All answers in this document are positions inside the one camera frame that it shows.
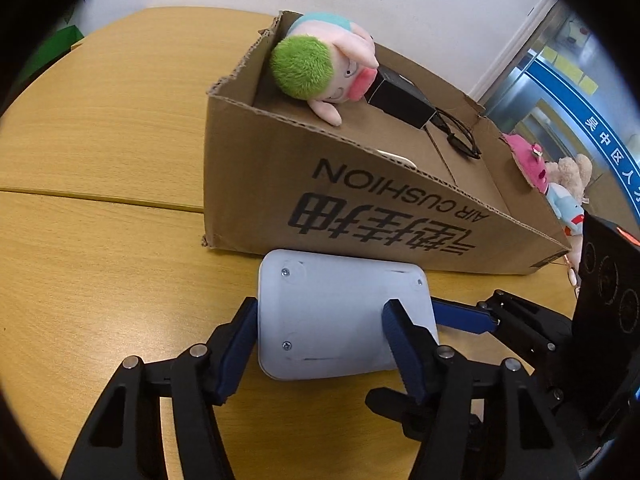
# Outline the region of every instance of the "stuffed animal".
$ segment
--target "stuffed animal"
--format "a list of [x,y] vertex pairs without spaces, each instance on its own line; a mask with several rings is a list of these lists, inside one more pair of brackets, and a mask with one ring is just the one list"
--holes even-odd
[[502,134],[502,140],[511,148],[513,160],[516,161],[529,185],[537,188],[540,193],[546,193],[546,167],[540,145],[531,144],[518,134]]
[[333,126],[342,118],[334,104],[358,101],[376,78],[376,47],[356,23],[328,12],[298,18],[271,53],[271,71],[287,95],[305,100]]
[[[546,163],[546,176],[549,180],[550,188],[554,186],[554,195],[564,196],[564,198],[561,197],[561,200],[564,201],[565,207],[560,211],[560,215],[556,212],[556,216],[558,218],[564,217],[564,232],[567,234],[572,248],[571,252],[565,256],[565,260],[569,267],[569,280],[573,286],[578,285],[578,268],[580,267],[580,257],[582,256],[582,220],[584,219],[582,204],[587,202],[584,198],[584,188],[587,187],[591,179],[592,171],[593,165],[589,157],[581,153],[575,157],[575,160],[566,156],[558,162]],[[560,193],[558,193],[556,186],[561,188]],[[567,195],[572,200],[571,208],[566,206],[568,204]],[[566,220],[570,219],[572,215],[575,215],[574,219],[567,223]]]

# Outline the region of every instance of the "screw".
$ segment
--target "screw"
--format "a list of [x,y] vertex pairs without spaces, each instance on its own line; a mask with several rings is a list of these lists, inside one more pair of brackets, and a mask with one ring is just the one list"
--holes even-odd
[[122,361],[122,366],[124,366],[127,370],[131,370],[138,366],[140,359],[138,359],[135,355],[130,355],[129,357],[125,357]]
[[520,363],[520,361],[514,359],[513,357],[506,358],[504,360],[504,366],[511,372],[517,372],[522,368],[522,364]]
[[206,353],[207,346],[202,343],[198,343],[197,345],[193,345],[189,348],[189,354],[191,354],[192,357],[202,357]]
[[436,354],[443,359],[451,359],[456,354],[456,351],[448,345],[440,345],[436,348]]

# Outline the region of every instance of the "wooden table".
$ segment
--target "wooden table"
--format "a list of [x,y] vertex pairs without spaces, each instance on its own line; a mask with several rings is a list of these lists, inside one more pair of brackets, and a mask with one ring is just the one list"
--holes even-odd
[[[271,18],[148,9],[87,37],[0,122],[0,378],[57,474],[123,357],[171,358],[256,294],[260,258],[200,245],[205,91]],[[570,315],[563,266],[531,276],[428,273],[432,294],[475,303],[504,288]],[[467,357],[510,355],[441,329]],[[364,405],[396,372],[267,378],[252,356],[217,409],[239,479],[407,477],[417,443]],[[162,402],[170,478],[181,478]]]

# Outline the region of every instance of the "blue banner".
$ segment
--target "blue banner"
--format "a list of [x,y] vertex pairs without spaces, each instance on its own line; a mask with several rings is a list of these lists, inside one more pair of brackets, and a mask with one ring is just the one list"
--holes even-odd
[[609,163],[636,221],[640,223],[640,169],[607,121],[578,91],[539,59],[533,60],[526,74],[555,99],[593,141]]

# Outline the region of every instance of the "red light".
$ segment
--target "red light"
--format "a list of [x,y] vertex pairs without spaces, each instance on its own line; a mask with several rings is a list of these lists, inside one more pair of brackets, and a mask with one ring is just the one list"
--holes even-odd
[[626,231],[623,231],[621,228],[617,227],[618,232],[623,235],[627,240],[629,240],[633,245],[640,247],[640,241],[638,241],[634,236],[630,235]]

